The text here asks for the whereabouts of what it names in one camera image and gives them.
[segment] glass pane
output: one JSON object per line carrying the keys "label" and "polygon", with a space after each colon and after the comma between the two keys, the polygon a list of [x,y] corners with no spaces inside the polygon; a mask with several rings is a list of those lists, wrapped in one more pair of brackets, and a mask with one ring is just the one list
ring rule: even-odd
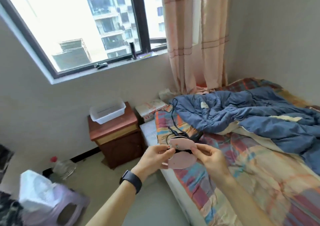
{"label": "glass pane", "polygon": [[151,49],[166,45],[158,38],[166,38],[162,0],[144,0]]}
{"label": "glass pane", "polygon": [[140,51],[131,0],[11,0],[57,72]]}

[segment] plaid bed sheet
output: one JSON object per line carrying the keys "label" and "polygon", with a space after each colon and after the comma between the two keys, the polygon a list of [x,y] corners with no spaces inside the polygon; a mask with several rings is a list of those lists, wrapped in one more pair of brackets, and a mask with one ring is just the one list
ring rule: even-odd
{"label": "plaid bed sheet", "polygon": [[[267,80],[245,78],[216,90],[239,92],[262,86],[272,87],[296,106],[307,105]],[[172,136],[167,127],[175,129],[170,109],[168,107],[155,114],[158,141],[161,144],[167,144]],[[197,132],[182,121],[177,113],[173,113],[173,118],[176,125],[189,135]],[[233,132],[224,136],[205,133],[201,142],[223,151],[232,175],[276,225],[320,225],[319,177],[302,166],[296,158],[269,150],[255,140]],[[174,170],[174,173],[207,225],[242,225],[201,164]]]}

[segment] pink curtain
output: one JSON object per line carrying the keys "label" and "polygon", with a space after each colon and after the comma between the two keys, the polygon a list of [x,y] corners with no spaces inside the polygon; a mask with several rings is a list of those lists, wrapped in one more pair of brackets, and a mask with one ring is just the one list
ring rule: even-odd
{"label": "pink curtain", "polygon": [[[193,1],[162,0],[170,64],[178,91],[195,93],[197,89],[192,62]],[[201,45],[203,74],[207,90],[225,81],[224,49],[228,41],[229,0],[201,2]]]}

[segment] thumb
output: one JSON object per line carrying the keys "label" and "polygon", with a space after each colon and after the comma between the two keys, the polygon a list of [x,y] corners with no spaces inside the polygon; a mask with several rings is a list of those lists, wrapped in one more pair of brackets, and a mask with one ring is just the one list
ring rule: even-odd
{"label": "thumb", "polygon": [[202,161],[202,163],[204,163],[206,158],[208,157],[204,153],[202,153],[199,149],[197,149],[195,147],[192,147],[191,151],[192,151],[194,156],[196,156],[198,159],[200,159]]}
{"label": "thumb", "polygon": [[163,161],[166,161],[167,159],[170,159],[170,158],[174,155],[175,152],[176,152],[176,150],[175,150],[173,147],[170,148],[169,150],[165,151],[165,152],[161,155],[162,160],[163,160]]}

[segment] wooden nightstand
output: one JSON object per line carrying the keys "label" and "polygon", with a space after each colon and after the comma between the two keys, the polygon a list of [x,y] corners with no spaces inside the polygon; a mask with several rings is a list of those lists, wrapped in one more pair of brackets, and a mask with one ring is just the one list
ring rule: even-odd
{"label": "wooden nightstand", "polygon": [[124,114],[103,124],[88,116],[89,134],[106,158],[108,167],[115,167],[142,156],[145,143],[138,119],[128,102]]}

